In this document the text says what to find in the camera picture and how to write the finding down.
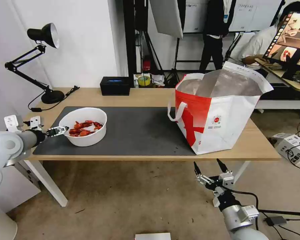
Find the black tissue box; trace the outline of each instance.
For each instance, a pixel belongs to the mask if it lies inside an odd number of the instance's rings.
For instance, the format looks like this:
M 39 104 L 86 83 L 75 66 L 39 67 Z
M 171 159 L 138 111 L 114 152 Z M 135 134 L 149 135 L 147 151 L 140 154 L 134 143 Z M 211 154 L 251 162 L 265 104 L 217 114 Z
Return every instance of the black tissue box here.
M 130 93 L 129 77 L 103 77 L 100 83 L 100 88 L 103 96 L 109 95 L 125 95 Z

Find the dark gray mat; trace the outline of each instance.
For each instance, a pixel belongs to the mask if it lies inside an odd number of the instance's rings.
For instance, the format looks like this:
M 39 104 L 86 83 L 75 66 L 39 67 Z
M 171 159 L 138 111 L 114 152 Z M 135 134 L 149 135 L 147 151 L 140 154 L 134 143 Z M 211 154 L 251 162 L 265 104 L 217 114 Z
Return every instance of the dark gray mat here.
M 81 107 L 65 107 L 53 127 L 69 112 Z M 167 116 L 166 107 L 99 107 L 106 112 L 107 133 L 95 145 L 77 147 L 65 136 L 40 143 L 37 155 L 195 155 L 175 122 Z

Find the white bag handle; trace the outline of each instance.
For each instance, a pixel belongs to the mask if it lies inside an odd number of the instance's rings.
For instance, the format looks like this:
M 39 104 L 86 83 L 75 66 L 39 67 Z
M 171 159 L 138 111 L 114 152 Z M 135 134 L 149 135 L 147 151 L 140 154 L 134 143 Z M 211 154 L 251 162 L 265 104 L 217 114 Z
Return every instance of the white bag handle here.
M 184 108 L 186 108 L 186 107 L 187 107 L 187 104 L 184 103 L 184 102 L 181 102 L 180 105 L 179 105 L 179 107 L 178 107 L 178 111 L 177 111 L 177 113 L 176 113 L 176 117 L 175 117 L 175 118 L 172 118 L 172 117 L 170 116 L 171 101 L 169 101 L 169 102 L 168 102 L 168 117 L 169 117 L 169 119 L 170 119 L 172 122 L 178 121 L 178 120 L 181 118 L 182 114 L 183 114 Z

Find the wooden table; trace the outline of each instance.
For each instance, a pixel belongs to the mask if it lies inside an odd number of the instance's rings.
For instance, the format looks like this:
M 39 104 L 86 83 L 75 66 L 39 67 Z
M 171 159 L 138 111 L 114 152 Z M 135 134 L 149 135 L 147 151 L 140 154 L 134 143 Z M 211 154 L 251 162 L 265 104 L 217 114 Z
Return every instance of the wooden table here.
M 295 89 L 296 91 L 300 91 L 300 83 L 298 82 L 294 82 L 285 78 L 282 78 L 283 74 L 285 73 L 284 70 L 271 70 L 270 67 L 273 65 L 278 65 L 278 64 L 269 64 L 265 61 L 262 61 L 259 58 L 255 59 L 257 61 L 257 63 L 259 63 L 263 69 L 265 69 L 267 72 L 272 73 L 273 75 L 275 75 L 277 78 L 279 78 L 280 80 L 282 80 L 284 83 L 288 84 L 289 86 L 291 86 L 293 89 Z
M 57 88 L 64 93 L 70 88 Z M 55 108 L 43 111 L 41 113 L 29 113 L 26 117 L 29 120 L 31 117 L 40 115 L 44 118 L 45 128 L 49 128 L 61 111 L 66 106 L 85 106 L 85 107 L 166 107 L 168 101 L 172 99 L 174 105 L 174 89 L 155 89 L 155 88 L 139 88 L 131 89 L 130 96 L 102 96 L 99 88 L 80 88 L 71 94 L 65 101 L 61 102 Z M 42 109 L 50 107 L 46 104 L 39 103 L 37 107 Z M 117 160 L 117 161 L 203 161 L 203 160 L 238 160 L 240 166 L 235 172 L 235 181 L 238 180 L 250 161 L 273 161 L 279 160 L 281 157 L 276 150 L 270 145 L 265 136 L 257 128 L 257 126 L 249 119 L 237 143 L 231 150 L 208 153 L 197 156 L 61 156 L 61 155 L 31 155 L 25 162 L 40 179 L 50 193 L 56 198 L 61 206 L 66 206 L 67 199 L 59 190 L 58 186 L 45 171 L 40 160 Z

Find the white shirt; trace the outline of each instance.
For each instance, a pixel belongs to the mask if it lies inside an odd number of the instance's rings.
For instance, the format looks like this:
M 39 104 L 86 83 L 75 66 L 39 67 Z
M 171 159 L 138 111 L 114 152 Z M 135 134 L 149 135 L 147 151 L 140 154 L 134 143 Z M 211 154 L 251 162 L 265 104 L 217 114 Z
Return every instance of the white shirt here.
M 239 54 L 239 59 L 246 58 L 249 56 L 255 56 L 258 54 L 264 54 L 270 46 L 273 38 L 277 33 L 277 26 L 271 26 L 257 32 L 250 41 L 243 47 Z M 258 63 L 248 64 L 248 68 L 260 69 L 261 66 Z

